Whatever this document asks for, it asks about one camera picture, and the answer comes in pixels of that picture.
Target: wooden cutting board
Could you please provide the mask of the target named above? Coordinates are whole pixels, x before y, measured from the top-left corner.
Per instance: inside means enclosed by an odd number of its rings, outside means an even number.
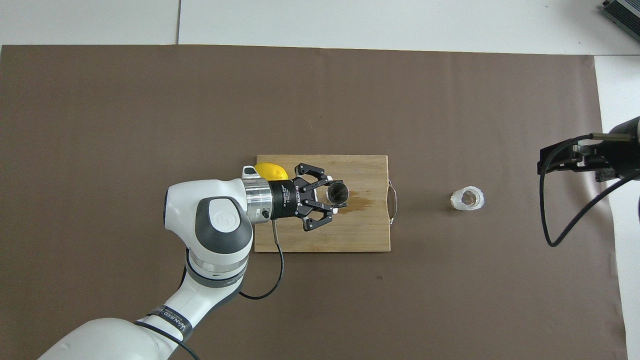
[[[333,221],[305,232],[298,218],[278,219],[278,237],[285,252],[385,252],[391,251],[387,211],[388,166],[386,155],[258,155],[286,169],[294,178],[300,163],[321,167],[349,188],[346,208]],[[326,186],[317,189],[318,201],[326,200]],[[321,213],[311,212],[319,219]],[[276,252],[271,222],[255,226],[255,251]]]

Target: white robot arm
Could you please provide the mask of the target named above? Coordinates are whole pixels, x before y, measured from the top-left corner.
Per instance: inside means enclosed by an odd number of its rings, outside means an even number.
[[[298,165],[296,174],[293,180],[267,181],[253,167],[244,167],[239,179],[169,187],[164,226],[187,247],[180,288],[135,323],[115,318],[87,322],[40,359],[168,359],[179,345],[197,359],[184,341],[207,314],[240,293],[253,243],[252,225],[298,217],[304,230],[310,231],[332,221],[337,209],[346,206],[349,192],[342,181],[307,164]],[[308,183],[303,174],[317,181]],[[319,186],[328,186],[332,205],[317,201]],[[323,217],[308,217],[312,211]]]

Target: lemon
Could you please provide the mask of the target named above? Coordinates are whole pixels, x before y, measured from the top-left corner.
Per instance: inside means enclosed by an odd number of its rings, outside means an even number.
[[[257,163],[254,167],[255,171],[257,171],[261,177],[269,181],[287,180],[289,178],[289,176],[287,175],[287,171],[284,170],[284,168],[280,165],[274,163]]]

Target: brown tabletop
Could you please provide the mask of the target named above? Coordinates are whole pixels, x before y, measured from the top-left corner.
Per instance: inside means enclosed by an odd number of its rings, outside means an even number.
[[[280,153],[388,155],[392,251],[286,254],[272,296],[196,328],[202,359],[626,357],[608,204],[556,249],[538,214],[539,149],[600,130],[592,56],[4,46],[0,76],[8,359],[162,304],[184,256],[167,187]],[[451,209],[467,185],[483,209]],[[554,234],[602,189],[591,174],[547,186]],[[252,254],[244,289],[278,267]]]

